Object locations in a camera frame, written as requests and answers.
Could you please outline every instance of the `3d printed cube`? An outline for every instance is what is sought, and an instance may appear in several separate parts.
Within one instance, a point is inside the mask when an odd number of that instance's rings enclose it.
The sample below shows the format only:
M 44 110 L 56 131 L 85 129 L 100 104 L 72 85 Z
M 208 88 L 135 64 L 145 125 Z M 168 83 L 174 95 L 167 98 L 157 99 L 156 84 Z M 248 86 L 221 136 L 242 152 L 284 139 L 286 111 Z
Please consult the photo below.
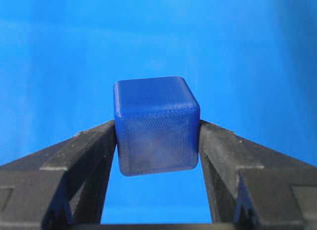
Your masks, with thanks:
M 188 170 L 197 165 L 200 108 L 183 78 L 118 81 L 113 89 L 122 174 Z

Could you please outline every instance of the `cube front face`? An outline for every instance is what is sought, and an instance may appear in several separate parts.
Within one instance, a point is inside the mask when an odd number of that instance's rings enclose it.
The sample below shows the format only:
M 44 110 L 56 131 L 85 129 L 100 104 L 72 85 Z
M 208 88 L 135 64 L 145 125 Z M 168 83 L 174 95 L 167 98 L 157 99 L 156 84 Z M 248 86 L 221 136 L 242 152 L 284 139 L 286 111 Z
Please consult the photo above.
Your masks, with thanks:
M 152 90 L 149 90 L 149 87 L 144 90 L 137 86 L 137 80 L 131 80 L 136 88 L 133 89 L 132 86 L 129 91 L 122 91 L 120 81 L 114 86 L 114 117 L 121 173 L 126 176 L 134 176 L 194 168 L 198 162 L 199 105 L 182 78 L 169 77 L 148 80 L 152 85 L 155 84 Z M 176 89 L 173 94 L 170 94 L 174 96 L 172 99 L 177 103 L 174 107 L 168 102 L 169 98 L 166 99 L 167 105 L 161 100 L 158 101 L 159 105 L 157 105 L 152 100 L 151 105 L 155 106 L 155 109 L 146 107 L 146 104 L 141 103 L 140 111 L 136 112 L 138 105 L 132 104 L 133 109 L 130 110 L 133 112 L 129 113 L 127 112 L 129 107 L 120 103 L 124 100 L 122 96 L 126 92 L 129 93 L 129 96 L 134 93 L 140 100 L 142 100 L 144 93 L 145 96 L 149 96 L 149 93 L 161 92 L 160 90 L 169 80 L 172 80 L 171 83 L 165 87 L 170 91 L 173 87 Z M 179 92 L 188 92 L 190 95 L 181 94 L 180 96 L 187 96 L 189 99 L 177 100 Z

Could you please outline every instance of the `blue background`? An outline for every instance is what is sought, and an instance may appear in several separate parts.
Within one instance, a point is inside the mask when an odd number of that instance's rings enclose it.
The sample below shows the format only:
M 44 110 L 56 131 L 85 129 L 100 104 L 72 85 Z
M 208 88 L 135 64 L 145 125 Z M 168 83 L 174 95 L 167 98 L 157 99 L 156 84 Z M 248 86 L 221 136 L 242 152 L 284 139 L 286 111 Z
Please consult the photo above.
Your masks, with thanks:
M 201 118 L 317 165 L 316 0 L 0 0 L 0 164 L 113 118 L 117 80 L 178 75 Z M 210 222 L 200 163 L 124 177 L 104 223 Z

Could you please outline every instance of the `blue cube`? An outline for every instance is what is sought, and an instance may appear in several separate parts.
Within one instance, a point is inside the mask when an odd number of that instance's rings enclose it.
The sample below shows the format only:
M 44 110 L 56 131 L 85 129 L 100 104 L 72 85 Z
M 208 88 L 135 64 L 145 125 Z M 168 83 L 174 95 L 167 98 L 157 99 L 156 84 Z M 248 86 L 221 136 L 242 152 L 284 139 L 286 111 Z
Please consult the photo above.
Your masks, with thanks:
M 113 95 L 122 174 L 180 171 L 197 165 L 200 108 L 183 78 L 118 81 Z

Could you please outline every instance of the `translucent blue cube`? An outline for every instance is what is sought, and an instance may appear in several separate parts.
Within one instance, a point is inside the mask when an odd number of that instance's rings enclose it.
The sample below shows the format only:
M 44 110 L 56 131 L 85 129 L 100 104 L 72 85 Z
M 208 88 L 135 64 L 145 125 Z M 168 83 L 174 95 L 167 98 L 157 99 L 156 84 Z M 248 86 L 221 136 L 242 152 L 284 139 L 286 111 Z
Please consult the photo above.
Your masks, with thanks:
M 122 174 L 180 171 L 197 165 L 200 108 L 183 78 L 118 81 L 113 98 Z

